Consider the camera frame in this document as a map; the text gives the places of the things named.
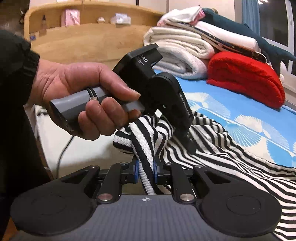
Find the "black sleeved left forearm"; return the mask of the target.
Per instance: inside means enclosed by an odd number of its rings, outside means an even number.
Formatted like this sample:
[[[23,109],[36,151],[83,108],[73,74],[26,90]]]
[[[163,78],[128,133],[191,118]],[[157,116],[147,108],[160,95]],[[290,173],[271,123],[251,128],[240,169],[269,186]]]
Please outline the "black sleeved left forearm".
[[[29,42],[1,30],[1,235],[14,199],[50,181],[23,107],[29,100],[39,59]]]

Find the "person's left hand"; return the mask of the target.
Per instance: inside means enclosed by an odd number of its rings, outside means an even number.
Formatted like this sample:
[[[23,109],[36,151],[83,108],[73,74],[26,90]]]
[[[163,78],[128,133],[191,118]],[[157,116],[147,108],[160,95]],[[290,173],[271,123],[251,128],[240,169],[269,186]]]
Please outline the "person's left hand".
[[[117,129],[138,119],[141,112],[134,109],[125,112],[117,100],[136,101],[140,94],[106,65],[101,63],[60,64],[40,59],[33,81],[29,104],[45,107],[53,122],[61,126],[50,107],[50,101],[63,98],[86,87],[101,85],[109,91],[110,97],[102,102],[91,100],[78,116],[80,130],[72,132],[85,140],[94,141],[101,135],[110,136]]]

